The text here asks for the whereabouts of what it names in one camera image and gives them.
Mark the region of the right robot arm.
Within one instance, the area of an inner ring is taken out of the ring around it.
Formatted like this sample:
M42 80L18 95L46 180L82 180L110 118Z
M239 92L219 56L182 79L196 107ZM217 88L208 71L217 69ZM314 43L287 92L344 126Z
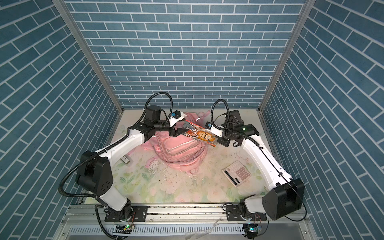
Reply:
M224 113L225 122L221 125L219 143L241 147L260 170L266 182L267 193L258 197L252 195L240 200L242 217L267 215L272 220L287 217L304 207L305 185L300 179L293 179L266 148L260 133L252 125L245 125L238 110Z

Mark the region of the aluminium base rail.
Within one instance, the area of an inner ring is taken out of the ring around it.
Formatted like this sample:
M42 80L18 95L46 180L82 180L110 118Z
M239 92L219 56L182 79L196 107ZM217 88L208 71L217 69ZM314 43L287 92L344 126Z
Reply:
M233 235L246 239L315 240L315 230L306 219L293 222L287 218L273 221L265 214L246 220L234 205L222 204L135 204L134 220L116 222L100 211L102 226L114 238L132 240L181 237L201 240L207 235Z

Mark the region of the pink student backpack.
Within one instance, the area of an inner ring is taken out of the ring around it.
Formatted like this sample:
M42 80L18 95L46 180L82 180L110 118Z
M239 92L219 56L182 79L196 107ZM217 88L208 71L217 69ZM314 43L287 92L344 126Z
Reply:
M169 136L169 132L157 132L141 147L145 150L153 150L156 154L154 159L161 160L168 167L188 172L195 175L208 152L208 144L180 135Z

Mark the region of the pink white calculator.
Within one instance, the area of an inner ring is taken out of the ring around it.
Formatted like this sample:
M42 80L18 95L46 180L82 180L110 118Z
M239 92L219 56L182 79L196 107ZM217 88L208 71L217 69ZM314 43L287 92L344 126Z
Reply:
M222 172L235 187L239 187L252 176L239 161L235 161L228 167L222 169Z

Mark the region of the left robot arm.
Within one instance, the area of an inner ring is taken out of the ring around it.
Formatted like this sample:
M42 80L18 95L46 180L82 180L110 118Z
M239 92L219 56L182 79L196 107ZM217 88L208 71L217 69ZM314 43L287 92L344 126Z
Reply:
M169 132L177 137L184 130L176 130L176 124L185 120L184 113L174 111L166 120L161 120L162 109L149 106L144 110L143 120L127 129L127 133L111 145L96 152L83 153L81 166L77 169L76 183L91 192L107 214L116 221L132 219L131 201L114 187L112 168L128 152L148 141L157 132Z

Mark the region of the colourful picture book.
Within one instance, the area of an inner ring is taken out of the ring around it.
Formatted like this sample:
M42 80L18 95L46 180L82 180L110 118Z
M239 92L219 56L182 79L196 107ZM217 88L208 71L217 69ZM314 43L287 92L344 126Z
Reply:
M217 145L217 136L197 124L184 121L183 129L187 129L183 135L188 138L202 141L213 147Z

